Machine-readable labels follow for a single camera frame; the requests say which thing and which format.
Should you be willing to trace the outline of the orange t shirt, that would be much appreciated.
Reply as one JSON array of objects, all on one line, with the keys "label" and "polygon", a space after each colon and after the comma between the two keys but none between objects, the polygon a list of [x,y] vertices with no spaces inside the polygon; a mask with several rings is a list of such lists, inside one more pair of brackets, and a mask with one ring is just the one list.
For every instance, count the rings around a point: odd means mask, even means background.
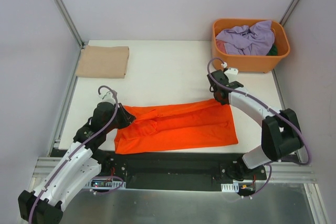
[{"label": "orange t shirt", "polygon": [[136,154],[238,144],[232,110],[215,99],[186,104],[126,106],[134,122],[117,131],[115,152]]}]

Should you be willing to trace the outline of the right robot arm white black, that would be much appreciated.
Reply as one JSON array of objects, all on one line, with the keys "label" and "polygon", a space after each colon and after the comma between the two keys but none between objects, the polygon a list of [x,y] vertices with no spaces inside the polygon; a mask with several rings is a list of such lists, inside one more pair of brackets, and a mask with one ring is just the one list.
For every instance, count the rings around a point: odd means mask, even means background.
[{"label": "right robot arm white black", "polygon": [[261,144],[245,153],[236,173],[248,179],[258,166],[276,162],[303,147],[298,120],[292,110],[275,110],[249,94],[238,81],[229,82],[221,70],[209,72],[210,91],[222,105],[231,105],[252,118],[261,127]]}]

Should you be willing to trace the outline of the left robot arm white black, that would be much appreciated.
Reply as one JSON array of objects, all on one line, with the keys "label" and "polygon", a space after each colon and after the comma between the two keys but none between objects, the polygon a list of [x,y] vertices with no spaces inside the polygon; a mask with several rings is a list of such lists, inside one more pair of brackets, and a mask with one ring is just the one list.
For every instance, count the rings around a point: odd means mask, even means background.
[{"label": "left robot arm white black", "polygon": [[60,223],[67,205],[91,180],[117,180],[121,187],[123,179],[114,176],[111,155],[100,146],[108,133],[135,119],[120,103],[98,103],[50,174],[35,189],[19,195],[20,217],[28,223]]}]

